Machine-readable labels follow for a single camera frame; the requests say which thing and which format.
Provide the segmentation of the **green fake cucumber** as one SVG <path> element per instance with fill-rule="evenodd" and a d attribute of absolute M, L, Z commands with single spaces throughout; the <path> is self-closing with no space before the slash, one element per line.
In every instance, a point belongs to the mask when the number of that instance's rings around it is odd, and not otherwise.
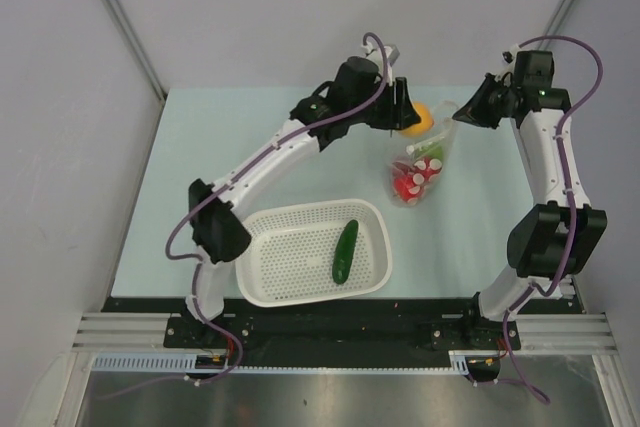
<path fill-rule="evenodd" d="M 345 225 L 338 238 L 332 262 L 332 279 L 337 285 L 343 285 L 350 275 L 358 233 L 359 222 L 353 219 Z"/>

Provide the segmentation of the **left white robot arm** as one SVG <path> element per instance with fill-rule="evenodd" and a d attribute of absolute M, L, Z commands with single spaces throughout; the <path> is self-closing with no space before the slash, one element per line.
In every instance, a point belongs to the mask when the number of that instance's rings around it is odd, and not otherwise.
<path fill-rule="evenodd" d="M 395 49 L 344 61 L 330 81 L 301 99 L 281 129 L 229 174 L 212 184 L 197 179 L 188 190 L 188 223 L 196 246 L 196 274 L 186 298 L 191 313 L 186 334 L 197 345 L 214 344 L 221 334 L 216 318 L 224 309 L 224 285 L 232 265 L 251 244 L 243 221 L 250 205 L 290 168 L 324 151 L 353 125 L 400 131 L 420 117 L 409 97 L 405 78 L 392 66 Z"/>

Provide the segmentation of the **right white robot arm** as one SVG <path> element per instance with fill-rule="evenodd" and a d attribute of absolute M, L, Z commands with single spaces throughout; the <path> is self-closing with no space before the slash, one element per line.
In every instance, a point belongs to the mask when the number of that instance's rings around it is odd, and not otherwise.
<path fill-rule="evenodd" d="M 549 298 L 568 276 L 582 271 L 607 227 L 579 177 L 571 141 L 577 110 L 567 90 L 553 85 L 551 52 L 515 45 L 503 55 L 506 67 L 488 73 L 471 99 L 453 115 L 456 122 L 512 126 L 532 195 L 531 210 L 507 240 L 507 265 L 475 294 L 473 316 L 461 323 L 463 340 L 484 348 L 533 295 Z"/>

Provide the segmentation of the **orange yellow fake fruit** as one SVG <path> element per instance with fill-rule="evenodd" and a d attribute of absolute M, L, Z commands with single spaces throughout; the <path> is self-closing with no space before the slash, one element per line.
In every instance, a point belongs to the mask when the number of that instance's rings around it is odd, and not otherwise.
<path fill-rule="evenodd" d="M 400 130 L 399 133 L 408 138 L 415 138 L 424 135 L 434 126 L 434 119 L 429 108 L 420 102 L 413 103 L 415 113 L 420 121 L 410 127 Z"/>

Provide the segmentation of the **clear polka dot zip bag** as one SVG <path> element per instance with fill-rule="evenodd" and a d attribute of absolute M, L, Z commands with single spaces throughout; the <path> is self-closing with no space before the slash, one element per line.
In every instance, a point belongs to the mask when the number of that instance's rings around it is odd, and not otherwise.
<path fill-rule="evenodd" d="M 392 138 L 388 156 L 388 192 L 393 202 L 412 207 L 438 183 L 456 135 L 453 114 L 458 105 L 443 101 L 435 107 L 413 104 L 420 122 Z"/>

